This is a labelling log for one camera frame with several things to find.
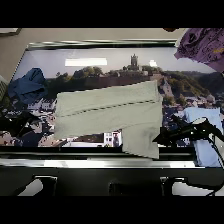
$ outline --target light green cloth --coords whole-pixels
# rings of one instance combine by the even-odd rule
[[[57,96],[56,139],[122,129],[125,152],[158,158],[158,147],[152,143],[152,138],[159,134],[161,125],[162,97],[158,93],[156,81],[59,93]],[[143,136],[149,141],[141,141]]]

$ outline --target printed landscape image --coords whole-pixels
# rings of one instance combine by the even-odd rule
[[[57,94],[60,92],[75,92],[110,86],[124,86],[144,81],[157,80],[158,91],[163,96],[163,126],[168,129],[176,128],[172,122],[173,114],[185,119],[183,110],[186,107],[221,108],[221,120],[224,127],[224,78],[206,65],[192,62],[189,59],[177,60],[173,56],[174,48],[159,49],[112,49],[98,50],[63,50],[63,51],[32,51],[27,52],[15,73],[14,79],[20,78],[31,68],[42,69],[46,78],[48,95],[38,102],[22,105],[19,101],[11,102],[6,96],[3,100],[2,113],[8,117],[22,110],[38,114],[41,124],[33,128],[33,132],[23,139],[10,140],[23,146],[68,145],[67,139],[55,141],[54,112],[57,106]],[[107,66],[66,67],[65,59],[79,57],[105,57]],[[157,65],[149,65],[150,60]],[[31,134],[35,144],[27,143]],[[117,133],[96,133],[95,135],[74,137],[75,142],[89,142],[94,147],[114,146],[113,136]],[[178,146],[189,146],[187,139],[179,141]]]

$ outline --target purple garment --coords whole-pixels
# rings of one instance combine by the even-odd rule
[[[174,56],[204,63],[224,71],[224,28],[190,28],[181,39]]]

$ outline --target dark blue cloth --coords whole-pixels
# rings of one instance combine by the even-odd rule
[[[22,78],[8,86],[9,97],[17,96],[25,104],[33,103],[47,94],[45,78],[40,68],[32,68]]]

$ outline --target blue cloth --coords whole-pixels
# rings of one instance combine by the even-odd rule
[[[41,69],[32,68],[22,78],[9,84],[9,97],[18,96],[20,101],[25,104],[33,103],[47,94],[44,82],[45,78]]]
[[[223,132],[220,119],[220,108],[204,109],[197,107],[188,107],[184,110],[188,122],[193,122],[198,118],[207,117],[209,122]],[[194,142],[198,165],[205,167],[220,167],[218,155],[207,140],[198,140]]]

